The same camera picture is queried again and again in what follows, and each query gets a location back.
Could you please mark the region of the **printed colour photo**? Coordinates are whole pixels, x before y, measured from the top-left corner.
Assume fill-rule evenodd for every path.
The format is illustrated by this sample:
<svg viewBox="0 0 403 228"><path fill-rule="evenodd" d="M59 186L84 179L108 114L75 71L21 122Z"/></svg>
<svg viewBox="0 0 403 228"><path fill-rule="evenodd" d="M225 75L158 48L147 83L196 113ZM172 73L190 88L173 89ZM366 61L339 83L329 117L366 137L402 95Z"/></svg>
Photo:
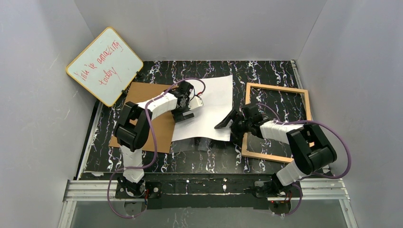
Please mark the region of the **printed colour photo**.
<svg viewBox="0 0 403 228"><path fill-rule="evenodd" d="M201 99L203 106L194 111L194 117L176 123L173 131L173 141L193 137L204 137L228 142L230 130L228 128L215 129L232 110L233 76L203 78L203 85L197 80L189 80L196 92L205 88Z"/></svg>

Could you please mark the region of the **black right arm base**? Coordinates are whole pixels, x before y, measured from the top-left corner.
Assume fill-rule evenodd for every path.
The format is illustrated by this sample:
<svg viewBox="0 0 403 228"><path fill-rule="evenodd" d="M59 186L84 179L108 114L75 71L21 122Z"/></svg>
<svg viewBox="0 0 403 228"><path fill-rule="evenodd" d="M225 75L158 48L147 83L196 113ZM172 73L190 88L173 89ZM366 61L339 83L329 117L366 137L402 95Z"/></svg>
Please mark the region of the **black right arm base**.
<svg viewBox="0 0 403 228"><path fill-rule="evenodd" d="M300 184L293 183L283 186L280 182L274 180L255 181L251 187L252 194L257 198L280 198L280 201L290 201L303 196L302 191L298 189Z"/></svg>

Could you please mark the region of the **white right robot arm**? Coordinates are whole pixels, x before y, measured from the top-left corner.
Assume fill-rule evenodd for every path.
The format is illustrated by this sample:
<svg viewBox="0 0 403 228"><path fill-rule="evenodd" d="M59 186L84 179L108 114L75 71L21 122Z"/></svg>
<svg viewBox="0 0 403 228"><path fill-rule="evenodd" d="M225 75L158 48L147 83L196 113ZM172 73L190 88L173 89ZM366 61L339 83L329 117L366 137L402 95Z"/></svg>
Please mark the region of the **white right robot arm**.
<svg viewBox="0 0 403 228"><path fill-rule="evenodd" d="M250 133L288 144L293 160L272 176L271 182L278 188L289 186L337 159L335 149L318 124L277 123L265 118L253 104L243 106L241 111L231 110L215 128L228 128L230 140L237 143Z"/></svg>

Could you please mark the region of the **clear frame glass sheet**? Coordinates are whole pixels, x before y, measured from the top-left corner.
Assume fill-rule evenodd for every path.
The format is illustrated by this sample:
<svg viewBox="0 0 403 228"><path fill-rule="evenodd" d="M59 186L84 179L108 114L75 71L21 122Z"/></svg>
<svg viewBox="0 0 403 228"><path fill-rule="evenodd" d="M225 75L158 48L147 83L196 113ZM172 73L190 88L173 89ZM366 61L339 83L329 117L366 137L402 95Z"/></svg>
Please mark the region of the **clear frame glass sheet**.
<svg viewBox="0 0 403 228"><path fill-rule="evenodd" d="M219 141L205 137L193 137L171 143L169 154L194 151L228 150L231 142Z"/></svg>

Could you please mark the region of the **wooden picture frame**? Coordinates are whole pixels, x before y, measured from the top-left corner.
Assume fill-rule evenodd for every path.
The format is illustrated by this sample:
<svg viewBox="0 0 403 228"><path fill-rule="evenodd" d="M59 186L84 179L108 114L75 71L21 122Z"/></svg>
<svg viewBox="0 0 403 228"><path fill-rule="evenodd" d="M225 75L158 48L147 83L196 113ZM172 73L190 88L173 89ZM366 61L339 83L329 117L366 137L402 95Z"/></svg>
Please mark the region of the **wooden picture frame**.
<svg viewBox="0 0 403 228"><path fill-rule="evenodd" d="M251 88L259 88L259 89L267 89L273 91L280 91L286 93L295 93L301 94L304 98L304 107L306 111L306 116L308 120L312 120L312 114L310 109L310 100L309 100L309 92L305 89L298 89L292 87L282 87L282 86L274 86L274 85L264 85L264 84L256 84L256 83L247 83L246 84L246 95L245 95L245 104L250 103L250 90ZM257 152L250 152L247 149L247 134L244 134L241 146L241 155L248 158L260 159L260 160L267 160L272 162L280 162L280 163L290 163L293 161L292 158L289 157L282 157L270 154L262 154Z"/></svg>

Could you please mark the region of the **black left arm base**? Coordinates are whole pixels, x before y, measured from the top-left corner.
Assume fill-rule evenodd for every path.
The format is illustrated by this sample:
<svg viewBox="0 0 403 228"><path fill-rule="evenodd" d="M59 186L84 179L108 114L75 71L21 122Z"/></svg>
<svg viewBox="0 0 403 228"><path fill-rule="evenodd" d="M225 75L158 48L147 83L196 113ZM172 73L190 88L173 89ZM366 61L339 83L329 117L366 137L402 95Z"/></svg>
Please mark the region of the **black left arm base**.
<svg viewBox="0 0 403 228"><path fill-rule="evenodd" d="M115 198L117 199L158 199L162 196L162 184L141 180L139 183L118 181Z"/></svg>

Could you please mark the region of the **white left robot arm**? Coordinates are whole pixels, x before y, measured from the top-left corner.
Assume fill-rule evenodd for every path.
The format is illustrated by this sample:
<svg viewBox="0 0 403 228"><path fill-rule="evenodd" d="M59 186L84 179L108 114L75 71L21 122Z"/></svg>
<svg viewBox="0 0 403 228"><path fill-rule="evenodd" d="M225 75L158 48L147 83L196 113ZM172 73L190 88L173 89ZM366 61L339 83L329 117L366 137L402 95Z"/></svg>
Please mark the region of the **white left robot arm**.
<svg viewBox="0 0 403 228"><path fill-rule="evenodd" d="M157 151L148 165L143 165L142 160L148 136L156 140L152 121L168 112L175 123L193 118L194 110L203 106L203 93L203 90L196 93L194 86L182 79L147 101L125 103L113 131L123 154L123 177L118 178L121 184L138 184L144 176L144 169L156 161Z"/></svg>

